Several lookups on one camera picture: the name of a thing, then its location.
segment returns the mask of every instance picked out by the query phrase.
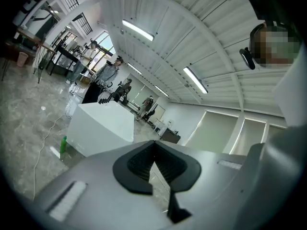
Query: door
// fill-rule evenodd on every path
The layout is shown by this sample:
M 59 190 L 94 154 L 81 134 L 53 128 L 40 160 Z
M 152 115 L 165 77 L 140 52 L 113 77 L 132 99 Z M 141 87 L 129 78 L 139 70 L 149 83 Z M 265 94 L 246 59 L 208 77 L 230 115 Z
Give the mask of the door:
M 156 122 L 157 118 L 160 119 L 163 115 L 163 113 L 165 112 L 165 110 L 160 107 L 159 105 L 157 105 L 154 109 L 155 113 L 154 115 L 152 115 L 148 121 L 151 121 L 153 124 Z

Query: black cap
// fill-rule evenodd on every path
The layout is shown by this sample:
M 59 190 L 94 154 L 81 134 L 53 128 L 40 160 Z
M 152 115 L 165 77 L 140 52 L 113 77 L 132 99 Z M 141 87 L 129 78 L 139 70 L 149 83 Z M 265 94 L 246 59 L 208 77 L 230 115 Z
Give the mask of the black cap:
M 123 60 L 123 58 L 121 56 L 118 56 L 116 59 L 119 60 L 121 63 L 124 62 L 124 60 Z

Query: black pants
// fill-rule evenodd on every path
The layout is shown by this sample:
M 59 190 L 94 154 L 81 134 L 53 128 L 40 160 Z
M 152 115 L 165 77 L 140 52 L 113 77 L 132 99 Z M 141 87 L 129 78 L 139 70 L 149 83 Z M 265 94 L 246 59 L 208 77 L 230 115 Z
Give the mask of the black pants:
M 101 92 L 102 89 L 95 82 L 91 83 L 85 94 L 82 104 L 97 102 L 98 96 Z

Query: marble floor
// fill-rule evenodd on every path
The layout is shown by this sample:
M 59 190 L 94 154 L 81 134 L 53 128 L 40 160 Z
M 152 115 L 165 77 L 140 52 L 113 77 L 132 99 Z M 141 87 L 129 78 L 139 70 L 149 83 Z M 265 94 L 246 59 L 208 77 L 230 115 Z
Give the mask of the marble floor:
M 33 197 L 33 169 L 43 138 L 57 118 L 64 114 L 73 115 L 76 106 L 82 102 L 87 86 L 80 82 L 78 85 L 70 86 L 65 83 L 64 76 L 49 76 L 46 71 L 43 71 L 38 84 L 37 74 L 33 74 L 31 66 L 20 68 L 14 62 L 0 82 L 0 164 L 12 188 L 27 198 Z M 69 94 L 72 88 L 76 88 L 74 95 Z M 101 98 L 107 97 L 107 92 L 101 95 Z M 35 171 L 36 192 L 83 159 L 83 155 L 71 146 L 60 159 L 52 151 L 59 151 L 69 123 L 70 119 L 61 117 L 45 140 Z M 159 139 L 158 134 L 144 121 L 135 121 L 134 142 L 151 139 Z M 157 203 L 165 211 L 169 187 L 155 164 L 150 183 Z

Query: plastic bottle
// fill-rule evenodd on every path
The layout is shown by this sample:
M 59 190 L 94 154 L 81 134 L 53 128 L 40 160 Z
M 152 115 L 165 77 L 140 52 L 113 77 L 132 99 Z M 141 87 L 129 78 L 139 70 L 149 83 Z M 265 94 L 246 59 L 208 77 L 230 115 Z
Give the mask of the plastic bottle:
M 66 150 L 66 144 L 67 144 L 67 136 L 64 136 L 63 140 L 61 141 L 61 149 L 60 149 L 60 153 L 64 153 Z

